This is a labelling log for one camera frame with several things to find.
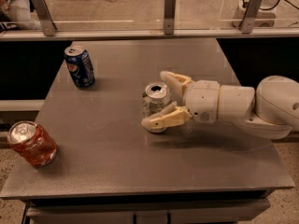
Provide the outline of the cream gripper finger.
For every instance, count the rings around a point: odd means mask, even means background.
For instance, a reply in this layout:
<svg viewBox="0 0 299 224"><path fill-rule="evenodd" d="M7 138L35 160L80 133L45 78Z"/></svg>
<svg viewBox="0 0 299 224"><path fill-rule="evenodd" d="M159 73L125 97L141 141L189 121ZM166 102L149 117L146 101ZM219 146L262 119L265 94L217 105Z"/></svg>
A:
<svg viewBox="0 0 299 224"><path fill-rule="evenodd" d="M143 118L141 120L141 125L144 128L153 131L180 126L191 118L192 115L186 106L178 106L176 102L172 102L160 112Z"/></svg>
<svg viewBox="0 0 299 224"><path fill-rule="evenodd" d="M182 102L188 86L192 84L192 79L170 71L161 71L160 78L170 88L175 97Z"/></svg>

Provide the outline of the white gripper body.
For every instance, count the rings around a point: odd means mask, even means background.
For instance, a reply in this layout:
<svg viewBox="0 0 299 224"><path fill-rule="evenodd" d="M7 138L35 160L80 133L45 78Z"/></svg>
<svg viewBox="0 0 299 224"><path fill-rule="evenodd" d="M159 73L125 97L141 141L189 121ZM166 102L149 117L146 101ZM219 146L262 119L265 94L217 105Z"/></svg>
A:
<svg viewBox="0 0 299 224"><path fill-rule="evenodd" d="M216 121L220 87L217 81L208 80L199 80L188 85L183 101L194 121L199 123Z"/></svg>

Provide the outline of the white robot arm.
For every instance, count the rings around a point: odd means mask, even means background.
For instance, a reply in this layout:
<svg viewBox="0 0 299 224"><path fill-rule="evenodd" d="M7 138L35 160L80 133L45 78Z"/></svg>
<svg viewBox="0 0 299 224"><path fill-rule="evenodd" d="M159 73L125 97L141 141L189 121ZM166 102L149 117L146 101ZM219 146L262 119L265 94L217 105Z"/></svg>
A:
<svg viewBox="0 0 299 224"><path fill-rule="evenodd" d="M251 135L281 139L299 130L299 83L281 76L264 78L257 88L221 85L169 71L143 93L141 125L152 133L192 120L233 124Z"/></svg>

